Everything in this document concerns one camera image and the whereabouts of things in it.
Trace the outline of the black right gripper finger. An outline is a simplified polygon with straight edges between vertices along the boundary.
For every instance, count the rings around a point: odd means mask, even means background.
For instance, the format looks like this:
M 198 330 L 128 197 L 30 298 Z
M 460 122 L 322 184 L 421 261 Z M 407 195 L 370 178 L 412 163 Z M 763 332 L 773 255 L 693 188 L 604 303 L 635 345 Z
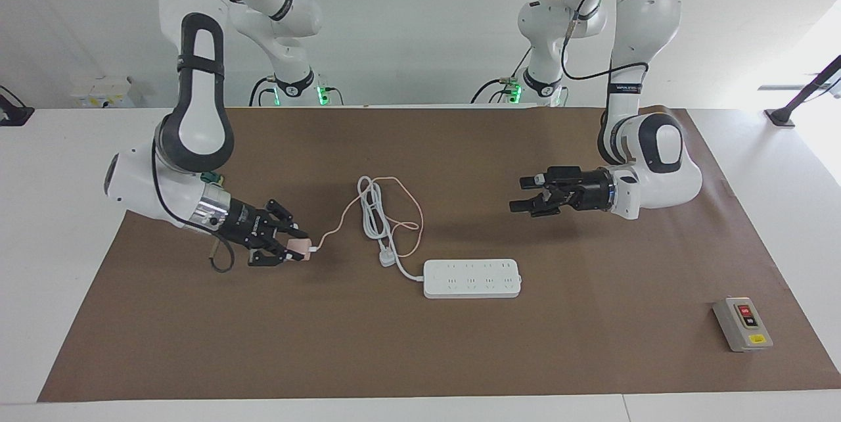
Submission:
M 274 267 L 292 258 L 292 253 L 283 245 L 249 250 L 248 266 Z
M 265 204 L 265 228 L 272 233 L 284 233 L 295 239 L 303 239 L 303 231 L 294 221 L 294 216 L 274 199 Z

